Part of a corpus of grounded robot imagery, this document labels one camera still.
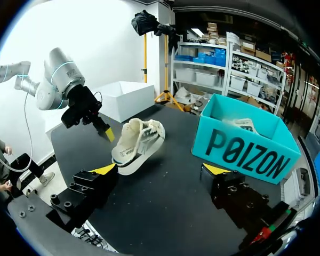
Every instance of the teal box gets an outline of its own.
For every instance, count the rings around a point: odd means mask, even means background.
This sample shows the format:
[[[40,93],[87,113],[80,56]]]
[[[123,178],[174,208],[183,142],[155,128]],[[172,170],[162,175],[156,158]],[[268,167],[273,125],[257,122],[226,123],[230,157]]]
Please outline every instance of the teal box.
[[[260,135],[222,122],[242,118],[250,118]],[[279,117],[217,94],[201,114],[192,154],[273,184],[278,184],[301,156]]]

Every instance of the storage shelf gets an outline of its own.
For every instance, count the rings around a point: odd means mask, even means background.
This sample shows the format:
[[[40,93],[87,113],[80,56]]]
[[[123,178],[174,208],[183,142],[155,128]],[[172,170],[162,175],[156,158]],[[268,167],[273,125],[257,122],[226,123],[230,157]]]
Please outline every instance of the storage shelf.
[[[244,72],[241,72],[241,71],[238,71],[238,70],[234,70],[234,69],[231,69],[231,73],[238,74],[238,75],[241,75],[241,76],[246,76],[248,78],[252,78],[252,79],[258,80],[258,81],[260,81],[262,83],[265,83],[265,84],[267,84],[267,85],[269,85],[271,87],[274,87],[274,88],[276,88],[276,89],[281,91],[281,87],[279,87],[279,86],[277,86],[275,84],[272,84],[268,80],[265,80],[265,79],[262,79],[262,78],[259,78],[259,77],[256,77],[256,76],[252,76],[250,74],[247,74],[247,73],[244,73]]]
[[[212,47],[212,48],[220,48],[220,49],[226,49],[225,45],[221,44],[201,44],[201,43],[185,43],[185,42],[180,42],[178,45],[181,46],[200,46],[200,47]]]
[[[194,65],[194,66],[202,66],[202,67],[208,67],[208,68],[218,68],[218,69],[225,70],[225,67],[220,67],[220,66],[216,66],[216,65],[212,65],[212,64],[206,64],[206,63],[198,63],[198,62],[193,62],[193,61],[175,60],[174,63]]]
[[[243,57],[246,57],[248,59],[252,59],[252,60],[255,60],[257,62],[260,62],[260,63],[263,63],[264,65],[267,65],[267,66],[270,66],[278,71],[281,71],[281,72],[284,72],[284,70],[268,61],[265,61],[265,60],[262,60],[260,58],[257,58],[257,57],[254,57],[254,56],[251,56],[249,54],[246,54],[246,53],[243,53],[243,52],[237,52],[237,51],[233,51],[233,54],[236,54],[236,55],[239,55],[239,56],[243,56]]]
[[[254,99],[256,99],[256,100],[258,100],[258,101],[260,101],[260,102],[262,102],[262,103],[264,103],[264,104],[266,104],[266,105],[268,105],[268,106],[271,106],[271,107],[273,107],[273,108],[276,108],[276,105],[275,105],[274,103],[271,103],[271,102],[269,102],[269,101],[267,101],[267,100],[264,100],[264,99],[262,99],[262,98],[259,98],[259,97],[255,97],[254,95],[251,95],[251,94],[247,93],[244,89],[243,89],[242,91],[240,91],[240,90],[237,90],[237,89],[232,88],[232,87],[230,86],[230,87],[229,87],[229,91],[237,92],[237,93],[242,94],[242,95],[245,95],[245,96],[253,97]]]
[[[178,83],[192,84],[192,85],[196,85],[196,86],[200,86],[200,87],[205,87],[205,88],[209,88],[209,89],[220,91],[220,92],[223,91],[223,88],[218,87],[218,86],[207,86],[207,85],[197,84],[196,82],[186,82],[186,81],[181,81],[178,79],[173,79],[173,81],[178,82]]]

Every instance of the black table surface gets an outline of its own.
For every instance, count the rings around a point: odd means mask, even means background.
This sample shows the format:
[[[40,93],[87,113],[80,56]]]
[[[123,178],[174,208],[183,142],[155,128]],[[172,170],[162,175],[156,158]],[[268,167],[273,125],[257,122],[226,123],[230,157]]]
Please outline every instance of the black table surface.
[[[92,125],[51,133],[59,168],[66,184],[81,169],[111,163],[111,149],[122,125],[104,115],[116,136],[113,143],[100,138]],[[191,154],[198,116],[154,105],[136,117],[160,121],[166,139],[136,173],[120,175],[106,205],[89,222],[118,252],[134,255],[231,255],[246,236],[224,209],[217,210],[199,181],[201,158]],[[269,206],[281,200],[279,185],[251,177],[246,182],[269,195]]]

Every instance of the screw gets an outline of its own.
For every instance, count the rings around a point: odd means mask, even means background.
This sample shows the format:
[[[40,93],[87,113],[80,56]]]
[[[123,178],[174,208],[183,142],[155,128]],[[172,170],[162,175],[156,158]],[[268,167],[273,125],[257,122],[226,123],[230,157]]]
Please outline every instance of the screw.
[[[25,218],[25,216],[26,216],[26,213],[24,211],[19,212],[19,217]]]
[[[252,209],[252,208],[254,208],[254,203],[249,202],[249,203],[246,205],[246,207],[248,207],[249,209]]]
[[[27,207],[27,209],[30,211],[30,212],[32,212],[32,211],[34,211],[35,210],[35,207],[34,207],[34,205],[29,205],[28,207]]]
[[[229,190],[230,190],[231,193],[234,193],[234,192],[237,191],[237,188],[235,186],[232,186],[232,187],[229,188]]]

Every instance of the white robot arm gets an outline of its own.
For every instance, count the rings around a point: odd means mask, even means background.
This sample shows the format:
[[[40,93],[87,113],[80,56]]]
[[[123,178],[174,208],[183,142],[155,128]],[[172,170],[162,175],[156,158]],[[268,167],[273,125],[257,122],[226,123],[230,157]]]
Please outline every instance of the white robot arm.
[[[75,63],[59,49],[54,48],[44,61],[44,79],[33,82],[28,76],[31,63],[0,66],[0,83],[16,77],[14,88],[29,93],[36,98],[40,110],[61,109],[69,106],[62,116],[66,128],[93,123],[99,134],[104,136],[110,128],[98,116],[102,102],[84,86],[85,79]]]

